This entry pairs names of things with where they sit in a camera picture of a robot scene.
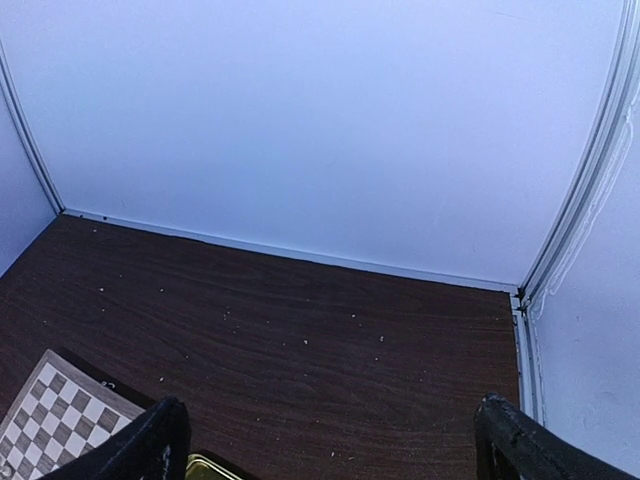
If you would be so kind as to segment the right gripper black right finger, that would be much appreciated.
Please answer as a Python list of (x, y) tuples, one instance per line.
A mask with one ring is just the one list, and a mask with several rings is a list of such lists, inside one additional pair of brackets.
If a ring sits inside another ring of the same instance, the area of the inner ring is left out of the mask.
[(474, 415), (478, 479), (631, 479), (565, 442), (506, 398), (487, 394)]

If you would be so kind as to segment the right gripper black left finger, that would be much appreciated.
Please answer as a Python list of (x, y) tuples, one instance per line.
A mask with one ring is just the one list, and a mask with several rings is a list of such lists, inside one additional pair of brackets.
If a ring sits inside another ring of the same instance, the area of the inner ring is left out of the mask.
[(49, 480), (183, 479), (190, 440), (186, 405), (168, 396), (100, 446), (44, 477)]

